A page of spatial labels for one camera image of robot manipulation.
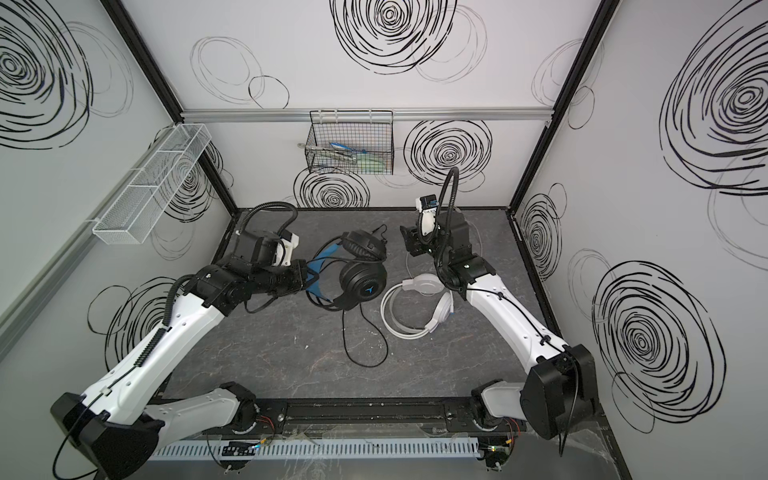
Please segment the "black blue gaming headset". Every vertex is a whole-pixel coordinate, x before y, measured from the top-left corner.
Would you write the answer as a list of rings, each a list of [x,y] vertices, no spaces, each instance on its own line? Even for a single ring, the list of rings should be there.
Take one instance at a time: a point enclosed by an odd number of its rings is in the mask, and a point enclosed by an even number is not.
[[[306,295],[311,303],[328,311],[350,311],[382,293],[387,283],[387,240],[377,232],[383,228],[344,232],[319,248],[308,262]],[[322,294],[319,282],[324,268],[334,262],[344,264],[339,273],[341,294],[329,299]]]

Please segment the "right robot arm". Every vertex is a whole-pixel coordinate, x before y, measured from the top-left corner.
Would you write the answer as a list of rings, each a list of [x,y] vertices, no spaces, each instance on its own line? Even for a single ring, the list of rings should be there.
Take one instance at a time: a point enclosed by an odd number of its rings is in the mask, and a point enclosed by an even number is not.
[[[459,169],[451,168],[439,195],[419,199],[416,225],[401,230],[406,249],[432,258],[440,283],[490,322],[526,374],[524,382],[496,380],[476,389],[477,423],[488,429],[503,419],[523,420],[541,438],[566,443],[598,411],[594,357],[541,323],[474,252],[468,225],[455,206],[459,177]]]

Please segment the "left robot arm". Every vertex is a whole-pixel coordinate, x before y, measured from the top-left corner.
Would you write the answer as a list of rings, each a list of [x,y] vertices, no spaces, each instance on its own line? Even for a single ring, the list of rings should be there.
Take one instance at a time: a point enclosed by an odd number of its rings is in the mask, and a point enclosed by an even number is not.
[[[248,433],[261,415],[255,395],[236,382],[184,400],[157,404],[158,389],[213,328],[255,295],[270,302],[307,287],[299,238],[288,229],[297,208],[271,201],[250,209],[232,251],[171,285],[162,318],[116,366],[83,393],[64,393],[50,413],[93,476],[125,479],[159,448],[210,429]]]

